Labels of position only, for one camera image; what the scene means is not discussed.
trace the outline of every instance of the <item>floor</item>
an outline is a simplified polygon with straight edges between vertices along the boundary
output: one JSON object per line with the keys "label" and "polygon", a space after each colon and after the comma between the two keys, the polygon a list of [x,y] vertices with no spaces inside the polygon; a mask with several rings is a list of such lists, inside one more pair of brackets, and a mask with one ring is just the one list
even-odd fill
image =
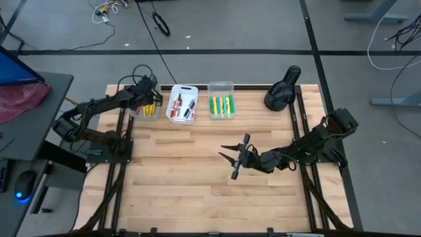
{"label": "floor", "polygon": [[[90,1],[92,5],[102,3]],[[154,29],[152,19],[145,17],[158,47],[166,50],[163,57],[179,83],[221,80],[274,83],[291,65],[301,67],[301,84],[322,82],[323,85],[326,77],[333,106],[348,108],[360,124],[357,133],[344,141],[344,146],[364,229],[421,234],[418,221],[421,215],[420,140],[398,125],[390,108],[369,104],[371,97],[389,95],[398,71],[377,70],[364,55],[375,24],[343,19],[345,13],[369,13],[380,1],[307,0],[305,3],[325,76],[311,55],[314,45],[312,48],[299,1],[158,1],[155,3],[157,11],[172,32],[169,38]],[[153,10],[150,3],[139,5],[145,12]],[[38,49],[89,45],[103,41],[112,33],[110,26],[91,22],[92,9],[87,0],[3,0],[0,9],[5,21],[11,20],[12,32]],[[398,1],[391,13],[406,14],[412,21],[420,9],[417,0]],[[141,63],[154,70],[160,83],[172,83],[136,4],[128,9],[120,8],[118,14],[111,13],[109,18],[116,27],[116,34],[103,45],[56,55],[37,55],[39,52],[25,46],[25,56],[20,59],[34,70],[73,74],[75,80],[68,96],[79,101],[103,96],[107,84],[116,83]],[[372,50],[392,52],[392,43],[385,42],[384,38],[407,24],[381,25]],[[18,42],[8,36],[2,46],[15,50]],[[421,50],[420,41],[408,45],[407,50]],[[382,67],[404,65],[411,58],[389,55],[372,58]],[[394,94],[408,96],[417,91],[421,81],[414,78],[420,73],[419,66],[406,69]],[[325,99],[328,98],[326,87],[323,92]],[[64,102],[62,110],[69,108],[71,105]],[[407,126],[421,132],[420,113],[415,109],[397,109],[396,112]],[[96,121],[93,120],[91,126],[95,127]],[[49,139],[59,140],[54,133]],[[70,229],[77,197],[77,191],[52,190],[45,204],[57,207],[55,214],[28,217],[20,235],[52,234]]]}

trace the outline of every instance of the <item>wooden table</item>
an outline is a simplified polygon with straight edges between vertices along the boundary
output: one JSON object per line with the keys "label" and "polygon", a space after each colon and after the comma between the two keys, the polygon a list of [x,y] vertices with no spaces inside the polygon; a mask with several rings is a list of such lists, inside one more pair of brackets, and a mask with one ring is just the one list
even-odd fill
{"label": "wooden table", "polygon": [[[316,126],[324,109],[317,85],[302,85],[309,126]],[[116,91],[108,85],[107,94]],[[118,228],[149,232],[309,232],[309,219],[299,171],[276,170],[264,174],[240,169],[231,180],[232,168],[218,152],[238,154],[221,145],[236,145],[244,133],[259,152],[289,145],[293,129],[289,109],[269,111],[263,104],[265,91],[237,90],[237,114],[233,120],[211,120],[207,92],[199,92],[195,122],[191,126],[171,123],[165,109],[157,122],[135,122],[134,150],[122,194]],[[166,108],[169,92],[164,92]],[[98,130],[115,129],[118,109],[103,113]],[[303,135],[301,118],[298,118]],[[352,226],[351,216],[336,165],[317,164],[326,201]],[[85,181],[76,228],[81,227],[103,199],[108,165],[98,165]],[[318,205],[313,198],[318,226]],[[107,218],[109,227],[111,215]]]}

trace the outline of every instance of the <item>computer monitor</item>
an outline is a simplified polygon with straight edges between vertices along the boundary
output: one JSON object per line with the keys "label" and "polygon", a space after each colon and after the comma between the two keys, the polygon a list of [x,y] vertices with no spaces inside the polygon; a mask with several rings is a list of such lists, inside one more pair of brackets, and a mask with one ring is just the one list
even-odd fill
{"label": "computer monitor", "polygon": [[44,79],[0,46],[0,86],[44,82]]}

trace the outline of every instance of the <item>computer mouse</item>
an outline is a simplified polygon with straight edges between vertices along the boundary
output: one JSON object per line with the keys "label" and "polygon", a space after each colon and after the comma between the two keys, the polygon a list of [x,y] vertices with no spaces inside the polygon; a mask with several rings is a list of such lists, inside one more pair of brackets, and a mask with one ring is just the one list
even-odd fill
{"label": "computer mouse", "polygon": [[34,189],[37,173],[35,171],[24,171],[19,175],[18,180],[14,184],[14,195],[17,200],[25,200],[31,196]]}

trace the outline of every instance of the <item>gray desk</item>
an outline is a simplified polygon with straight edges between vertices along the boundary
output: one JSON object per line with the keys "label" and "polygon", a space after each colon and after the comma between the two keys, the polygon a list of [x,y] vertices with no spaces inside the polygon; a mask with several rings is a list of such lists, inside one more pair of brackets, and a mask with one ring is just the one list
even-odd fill
{"label": "gray desk", "polygon": [[[14,183],[20,173],[30,168],[29,161],[37,158],[51,123],[73,81],[72,75],[47,72],[39,74],[51,85],[51,91],[47,97],[35,109],[22,113],[10,122],[0,124],[0,131],[4,133],[6,141],[9,137],[15,138],[15,141],[0,153],[0,158],[27,160],[12,162],[7,191],[0,194],[0,235],[2,237],[14,237],[20,228],[32,199],[27,203],[17,202],[14,198]],[[32,170],[38,174],[34,191],[39,185],[47,163],[47,160],[40,159],[35,160],[32,165]]]}

